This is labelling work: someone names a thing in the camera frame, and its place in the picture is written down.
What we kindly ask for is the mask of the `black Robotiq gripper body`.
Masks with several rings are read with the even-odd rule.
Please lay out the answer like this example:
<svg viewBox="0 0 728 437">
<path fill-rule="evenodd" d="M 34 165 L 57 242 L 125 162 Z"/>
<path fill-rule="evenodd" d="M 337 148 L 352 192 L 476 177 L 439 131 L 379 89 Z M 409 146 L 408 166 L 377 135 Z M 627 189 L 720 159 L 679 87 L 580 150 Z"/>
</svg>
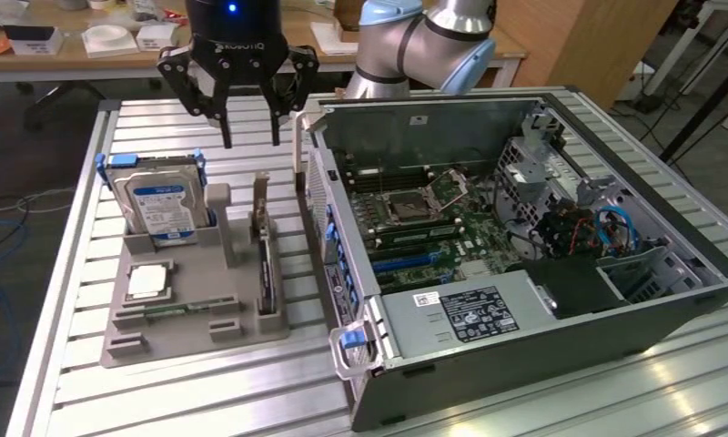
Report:
<svg viewBox="0 0 728 437">
<path fill-rule="evenodd" d="M 288 58 L 280 3 L 264 0 L 188 1 L 192 59 L 216 82 L 260 86 Z"/>
</svg>

